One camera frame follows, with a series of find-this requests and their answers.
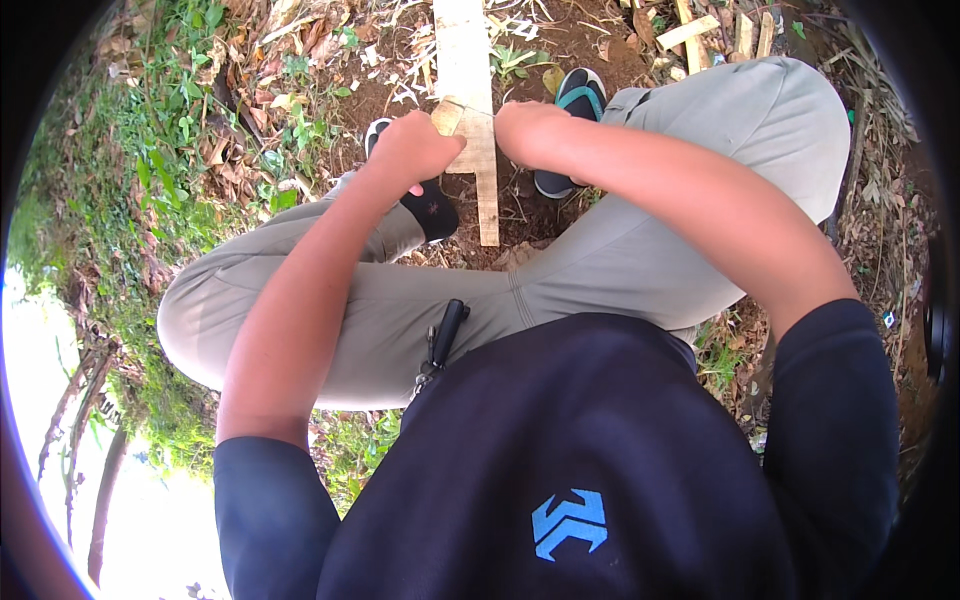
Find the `blue logo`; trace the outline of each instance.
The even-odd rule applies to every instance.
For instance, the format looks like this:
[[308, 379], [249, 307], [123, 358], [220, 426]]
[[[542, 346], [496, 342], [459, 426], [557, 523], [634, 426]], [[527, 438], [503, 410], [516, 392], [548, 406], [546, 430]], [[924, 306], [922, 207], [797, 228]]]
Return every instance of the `blue logo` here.
[[545, 561], [556, 562], [550, 553], [567, 538], [589, 541], [589, 552], [596, 550], [607, 539], [607, 528], [601, 526], [607, 523], [607, 518], [603, 514], [603, 498], [600, 492], [570, 491], [583, 498], [584, 503], [575, 504], [564, 500], [548, 515], [546, 509], [557, 497], [554, 494], [533, 512], [537, 556]]

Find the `leg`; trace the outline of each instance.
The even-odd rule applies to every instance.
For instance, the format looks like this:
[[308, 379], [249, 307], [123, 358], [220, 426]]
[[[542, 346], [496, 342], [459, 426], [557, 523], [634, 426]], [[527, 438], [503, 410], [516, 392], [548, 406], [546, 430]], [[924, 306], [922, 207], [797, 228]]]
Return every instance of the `leg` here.
[[[233, 341], [257, 295], [339, 190], [340, 185], [319, 202], [280, 213], [177, 277], [157, 315], [157, 333], [171, 362], [205, 386], [223, 389]], [[398, 204], [368, 240], [318, 406], [405, 406], [426, 358], [427, 327], [440, 322], [452, 298], [466, 301], [471, 313], [451, 359], [522, 329], [508, 274], [376, 264], [393, 262], [416, 248], [423, 235], [414, 216]], [[290, 309], [310, 307], [290, 298]]]
[[[833, 209], [850, 144], [846, 111], [829, 82], [779, 57], [711, 68], [654, 90], [623, 90], [603, 122], [730, 156], [816, 223]], [[532, 324], [613, 312], [681, 330], [744, 295], [673, 231], [613, 195], [515, 275]]]

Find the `sleeve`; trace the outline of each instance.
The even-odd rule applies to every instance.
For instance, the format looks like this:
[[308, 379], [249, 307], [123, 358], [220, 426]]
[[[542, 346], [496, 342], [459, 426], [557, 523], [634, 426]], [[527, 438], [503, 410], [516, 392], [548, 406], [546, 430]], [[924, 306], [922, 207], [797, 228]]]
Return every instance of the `sleeve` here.
[[835, 300], [780, 341], [764, 471], [808, 594], [856, 587], [896, 514], [898, 406], [871, 312]]
[[310, 456], [268, 438], [233, 438], [213, 453], [220, 556], [230, 595], [316, 598], [340, 524]]

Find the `navy t-shirt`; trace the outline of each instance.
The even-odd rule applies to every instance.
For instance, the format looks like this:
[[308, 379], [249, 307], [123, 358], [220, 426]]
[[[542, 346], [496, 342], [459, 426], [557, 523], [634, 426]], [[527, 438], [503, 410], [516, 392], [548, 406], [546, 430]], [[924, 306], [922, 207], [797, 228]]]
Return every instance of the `navy t-shirt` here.
[[217, 529], [245, 598], [847, 595], [897, 500], [897, 403], [870, 312], [814, 310], [780, 341], [761, 468], [641, 320], [580, 314], [470, 352], [404, 415], [341, 522], [310, 457], [214, 454]]

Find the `tree trunk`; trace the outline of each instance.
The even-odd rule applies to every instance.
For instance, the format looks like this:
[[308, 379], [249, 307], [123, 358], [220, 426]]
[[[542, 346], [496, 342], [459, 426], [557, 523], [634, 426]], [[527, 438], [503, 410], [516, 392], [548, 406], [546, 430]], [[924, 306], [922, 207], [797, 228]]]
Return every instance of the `tree trunk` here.
[[52, 444], [57, 438], [57, 430], [60, 429], [60, 420], [63, 419], [63, 415], [66, 413], [66, 409], [70, 406], [70, 403], [80, 394], [82, 381], [86, 379], [88, 375], [87, 372], [93, 367], [96, 359], [97, 357], [92, 350], [88, 350], [84, 353], [84, 357], [81, 359], [80, 365], [77, 366], [77, 370], [74, 371], [73, 376], [70, 377], [69, 383], [66, 384], [66, 390], [63, 391], [63, 395], [60, 396], [60, 401], [57, 402], [57, 408], [54, 410], [54, 415], [50, 418], [50, 427], [47, 428], [47, 433], [45, 436], [43, 436], [43, 447], [40, 449], [39, 468], [36, 471], [36, 481], [38, 483], [40, 481], [40, 477], [43, 476], [43, 466], [47, 462], [47, 457], [50, 456], [50, 444]]
[[127, 431], [121, 425], [113, 435], [110, 448], [107, 450], [107, 459], [104, 461], [104, 476], [100, 480], [100, 491], [97, 492], [97, 508], [93, 513], [93, 536], [90, 538], [90, 553], [86, 558], [86, 571], [93, 583], [100, 586], [100, 569], [104, 566], [104, 535], [107, 533], [107, 514], [110, 508], [110, 498], [113, 496], [113, 486], [123, 459], [127, 456], [127, 446], [130, 441]]
[[73, 428], [70, 430], [70, 465], [64, 475], [64, 484], [66, 487], [66, 542], [73, 548], [73, 531], [71, 529], [71, 518], [73, 516], [73, 493], [77, 489], [77, 450], [80, 449], [80, 438], [86, 430], [86, 422], [90, 419], [90, 411], [93, 405], [100, 397], [100, 390], [107, 382], [107, 373], [113, 367], [112, 355], [101, 356], [97, 364], [94, 365], [90, 374], [89, 385], [86, 386], [84, 400], [77, 410], [77, 417], [73, 420]]

